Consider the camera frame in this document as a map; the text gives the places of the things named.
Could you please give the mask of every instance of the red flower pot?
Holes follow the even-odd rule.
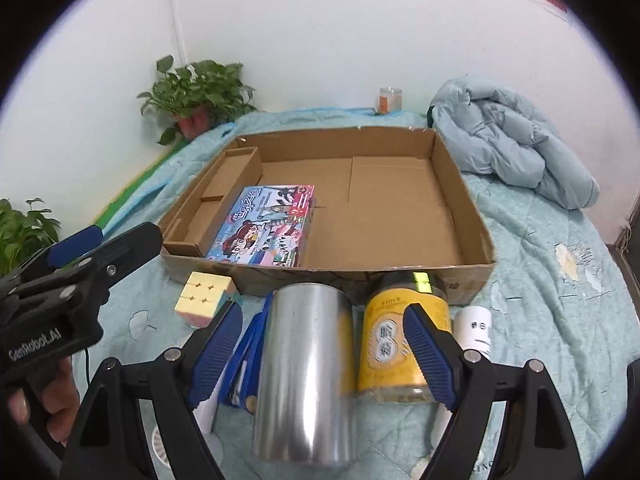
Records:
[[[209,129],[209,114],[205,105],[194,108],[187,118],[183,119],[180,116],[174,116],[174,118],[178,126],[180,126],[181,133],[187,140],[193,140]]]

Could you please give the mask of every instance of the gray quilt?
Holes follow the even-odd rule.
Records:
[[[405,112],[376,117],[372,110],[249,114],[237,124],[204,134],[163,164],[107,231],[117,234],[142,221],[157,221],[229,136],[369,124],[424,127],[426,120]],[[625,369],[640,356],[640,324],[622,276],[580,210],[561,208],[532,189],[507,186],[494,176],[467,173],[465,181],[497,251],[497,268],[474,300],[493,314],[492,359],[513,365],[533,357],[545,362],[588,466],[625,413]],[[152,360],[187,336],[191,329],[173,312],[181,289],[158,259],[114,287],[100,311],[104,337],[90,349],[92,372],[107,356],[125,364]],[[261,298],[243,298],[245,325],[261,303]],[[74,357],[74,370],[83,393],[82,354]],[[222,471],[230,480],[406,479],[415,463],[432,451],[428,436],[435,408],[435,404],[361,404],[359,460],[342,471],[258,460],[250,452],[253,417],[247,412],[220,407],[214,432],[222,440]],[[485,459],[477,464],[474,478],[488,473],[501,409],[496,406],[492,413],[482,445]],[[150,438],[155,421],[148,401],[142,403],[142,412]],[[155,457],[154,463],[160,478],[172,477]]]
[[[444,83],[431,106],[433,125],[462,171],[495,173],[566,209],[596,203],[598,183],[526,97],[467,75]]]

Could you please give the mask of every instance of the metal cylinder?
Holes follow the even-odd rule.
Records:
[[[269,309],[254,454],[320,467],[356,459],[351,302],[336,288],[295,283]]]

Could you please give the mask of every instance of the green plant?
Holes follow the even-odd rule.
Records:
[[[239,116],[255,110],[249,104],[254,97],[254,89],[240,81],[241,63],[221,65],[210,59],[176,68],[174,57],[166,56],[156,61],[159,72],[151,92],[138,94],[145,98],[140,113],[153,107],[156,110],[166,110],[175,120],[187,118],[194,108],[202,104],[207,110],[212,126],[233,121]],[[169,126],[158,141],[166,146],[173,142],[179,127]]]
[[[51,209],[33,209],[41,198],[27,200],[29,211],[23,213],[11,207],[11,203],[0,200],[0,276],[7,275],[33,253],[58,241],[60,222],[47,218]]]

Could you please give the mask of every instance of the white cable on wall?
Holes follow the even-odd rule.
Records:
[[[176,65],[186,65],[187,61],[187,49],[184,46],[184,37],[182,35],[182,25],[180,24],[180,18],[178,18],[178,0],[171,0],[171,14],[174,22],[175,39],[178,42],[178,50],[180,51],[180,63]]]

